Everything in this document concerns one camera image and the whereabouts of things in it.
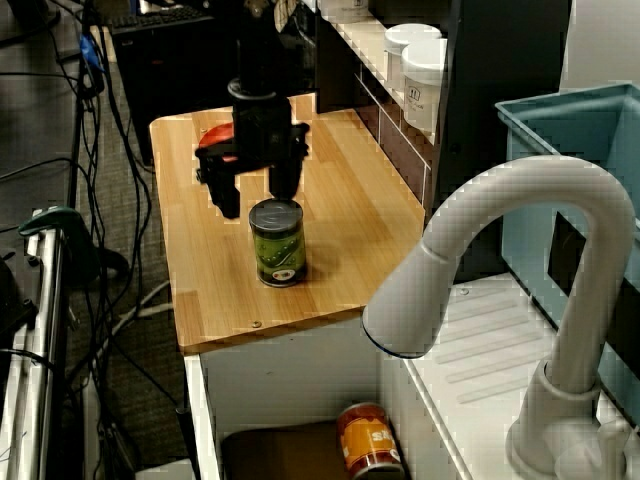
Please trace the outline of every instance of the white container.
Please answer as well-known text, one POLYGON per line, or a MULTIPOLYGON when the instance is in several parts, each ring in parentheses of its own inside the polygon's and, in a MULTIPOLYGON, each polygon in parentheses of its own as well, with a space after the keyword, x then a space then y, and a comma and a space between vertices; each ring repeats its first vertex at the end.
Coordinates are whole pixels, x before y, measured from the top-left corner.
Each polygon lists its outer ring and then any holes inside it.
POLYGON ((447 40, 431 39, 412 43, 402 51, 404 73, 404 119, 409 125, 434 133, 447 40))
POLYGON ((404 90, 404 75, 400 57, 407 45, 431 38, 440 38, 440 30, 421 23, 405 23, 391 27, 384 34, 384 49, 387 55, 387 86, 404 90))
POLYGON ((368 0, 318 0, 320 15, 331 23, 355 23, 369 17, 368 0))

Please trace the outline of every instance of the can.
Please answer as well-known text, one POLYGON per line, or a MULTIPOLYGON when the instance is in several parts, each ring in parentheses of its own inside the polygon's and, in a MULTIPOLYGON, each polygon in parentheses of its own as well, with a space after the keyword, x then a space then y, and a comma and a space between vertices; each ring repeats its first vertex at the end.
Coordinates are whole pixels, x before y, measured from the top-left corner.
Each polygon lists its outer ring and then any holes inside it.
POLYGON ((358 403, 340 414, 338 437, 351 480, 404 480, 404 467, 384 409, 358 403))
POLYGON ((264 200, 249 212, 258 278, 288 287, 307 272, 302 207, 293 200, 264 200))

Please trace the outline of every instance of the wooden board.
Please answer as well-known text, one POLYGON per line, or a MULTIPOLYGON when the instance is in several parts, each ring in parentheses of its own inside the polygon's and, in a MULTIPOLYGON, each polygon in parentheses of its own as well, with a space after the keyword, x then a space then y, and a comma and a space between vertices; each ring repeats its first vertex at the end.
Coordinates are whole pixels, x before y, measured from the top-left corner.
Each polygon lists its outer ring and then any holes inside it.
POLYGON ((295 197, 304 211, 308 273, 289 288, 268 287, 256 274, 248 213, 270 198, 266 170, 236 177, 241 214, 235 220, 222 216, 207 186, 196 180, 198 141, 231 121, 231 108, 151 124, 178 344, 185 354, 352 318, 420 238, 424 210, 357 114, 316 115, 313 102, 313 95, 291 99, 294 123, 309 123, 311 132, 295 197))

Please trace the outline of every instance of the jar lid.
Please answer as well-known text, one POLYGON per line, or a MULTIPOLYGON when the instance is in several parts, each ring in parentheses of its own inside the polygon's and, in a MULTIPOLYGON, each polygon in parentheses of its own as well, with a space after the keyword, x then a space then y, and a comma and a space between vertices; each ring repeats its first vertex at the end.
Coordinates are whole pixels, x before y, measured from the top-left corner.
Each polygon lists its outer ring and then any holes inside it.
POLYGON ((391 27, 384 34, 384 49, 393 54, 400 55, 404 48, 414 42, 429 38, 440 38, 440 30, 431 25, 422 23, 403 23, 391 27))
POLYGON ((301 221, 302 207, 293 200, 270 198, 258 203, 249 212, 249 224, 258 232, 286 232, 301 221))
POLYGON ((433 38, 412 43, 402 51, 402 73, 426 85, 441 85, 447 40, 433 38))

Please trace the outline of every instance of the white sink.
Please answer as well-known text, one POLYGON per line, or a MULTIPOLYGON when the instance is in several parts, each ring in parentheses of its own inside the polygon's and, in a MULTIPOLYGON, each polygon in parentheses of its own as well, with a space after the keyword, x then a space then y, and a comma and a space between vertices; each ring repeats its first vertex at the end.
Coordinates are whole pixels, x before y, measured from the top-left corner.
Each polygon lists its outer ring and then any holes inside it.
MULTIPOLYGON (((382 354, 360 322, 185 358, 203 480, 224 478, 228 435, 335 419, 352 401, 386 409, 413 480, 520 478, 505 439, 555 332, 511 275, 455 286, 438 343, 418 360, 382 354)), ((615 416, 602 395, 599 420, 615 416)))

